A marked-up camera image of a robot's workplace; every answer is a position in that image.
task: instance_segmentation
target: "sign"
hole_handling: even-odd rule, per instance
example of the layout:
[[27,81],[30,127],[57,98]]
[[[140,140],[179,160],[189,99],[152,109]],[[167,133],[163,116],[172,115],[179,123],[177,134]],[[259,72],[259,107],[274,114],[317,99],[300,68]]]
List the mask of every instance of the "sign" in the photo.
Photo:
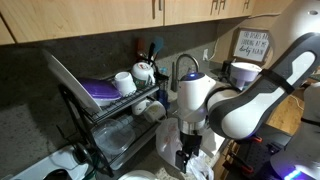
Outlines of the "sign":
[[265,30],[240,29],[234,56],[263,62],[269,50],[268,32]]

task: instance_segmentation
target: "electrical outlet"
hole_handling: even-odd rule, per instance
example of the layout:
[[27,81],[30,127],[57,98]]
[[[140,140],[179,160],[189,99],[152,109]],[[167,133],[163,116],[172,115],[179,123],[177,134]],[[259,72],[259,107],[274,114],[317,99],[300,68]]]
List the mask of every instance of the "electrical outlet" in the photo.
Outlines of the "electrical outlet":
[[205,49],[203,51],[203,57],[202,57],[203,61],[208,61],[208,49]]

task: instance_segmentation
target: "purple plate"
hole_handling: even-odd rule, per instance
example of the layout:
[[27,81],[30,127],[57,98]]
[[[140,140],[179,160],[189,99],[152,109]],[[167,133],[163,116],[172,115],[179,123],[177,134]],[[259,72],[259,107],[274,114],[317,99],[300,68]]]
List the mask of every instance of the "purple plate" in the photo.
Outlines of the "purple plate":
[[121,98],[118,89],[109,81],[89,78],[78,78],[78,81],[95,99],[117,100]]

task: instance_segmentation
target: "bottle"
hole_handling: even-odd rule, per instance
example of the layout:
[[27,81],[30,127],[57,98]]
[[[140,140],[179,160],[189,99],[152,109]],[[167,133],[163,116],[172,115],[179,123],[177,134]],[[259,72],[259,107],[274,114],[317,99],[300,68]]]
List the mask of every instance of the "bottle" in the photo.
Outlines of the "bottle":
[[167,76],[168,69],[165,67],[159,68],[159,77],[158,77],[158,85],[159,90],[157,91],[157,100],[161,102],[161,104],[169,109],[170,103],[168,102],[168,81],[169,76]]

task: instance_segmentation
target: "white mug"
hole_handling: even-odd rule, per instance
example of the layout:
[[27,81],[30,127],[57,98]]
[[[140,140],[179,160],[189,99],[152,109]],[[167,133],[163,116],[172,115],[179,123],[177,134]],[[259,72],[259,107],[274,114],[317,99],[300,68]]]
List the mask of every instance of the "white mug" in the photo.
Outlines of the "white mug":
[[159,101],[153,101],[143,112],[144,117],[150,123],[162,122],[167,119],[165,107]]
[[132,76],[129,72],[119,72],[116,74],[114,80],[117,89],[123,97],[129,96],[137,90],[137,87],[134,84]]
[[134,64],[131,73],[133,81],[138,89],[150,84],[155,84],[153,68],[147,63],[139,62]]
[[137,103],[134,103],[131,105],[132,114],[134,115],[140,115],[142,112],[149,106],[151,101],[149,99],[144,99],[142,101],[139,101]]

